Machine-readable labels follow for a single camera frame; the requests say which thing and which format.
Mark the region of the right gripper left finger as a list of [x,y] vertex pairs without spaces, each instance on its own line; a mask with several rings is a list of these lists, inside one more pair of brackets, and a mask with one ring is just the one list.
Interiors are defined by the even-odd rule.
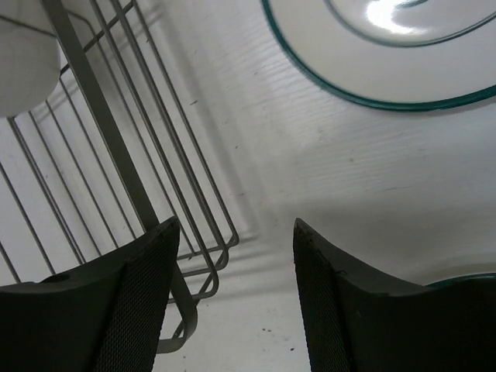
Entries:
[[1,289],[3,371],[150,371],[179,244],[176,218],[41,282]]

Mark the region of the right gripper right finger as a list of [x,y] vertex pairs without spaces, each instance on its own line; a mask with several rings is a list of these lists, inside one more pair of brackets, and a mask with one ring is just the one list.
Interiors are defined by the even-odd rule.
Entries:
[[493,371],[495,279],[430,288],[386,274],[294,224],[313,371]]

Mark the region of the red patterned plate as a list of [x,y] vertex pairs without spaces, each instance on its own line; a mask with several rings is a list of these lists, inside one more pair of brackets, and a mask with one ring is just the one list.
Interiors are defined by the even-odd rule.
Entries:
[[461,283],[464,281],[473,281],[473,280],[494,280],[496,277],[495,273],[480,273],[480,274],[469,274],[469,275],[463,275],[459,277],[452,277],[452,278],[447,278],[443,279],[441,281],[436,281],[431,284],[428,284],[428,287],[430,288],[442,288],[448,285],[452,284],[457,284]]
[[1,2],[1,117],[44,102],[60,76],[60,52],[39,1]]

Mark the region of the black patterned white plate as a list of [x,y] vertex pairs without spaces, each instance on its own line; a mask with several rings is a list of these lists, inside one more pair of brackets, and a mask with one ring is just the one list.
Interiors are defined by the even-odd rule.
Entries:
[[290,61],[374,109],[427,112],[495,95],[493,1],[265,1]]

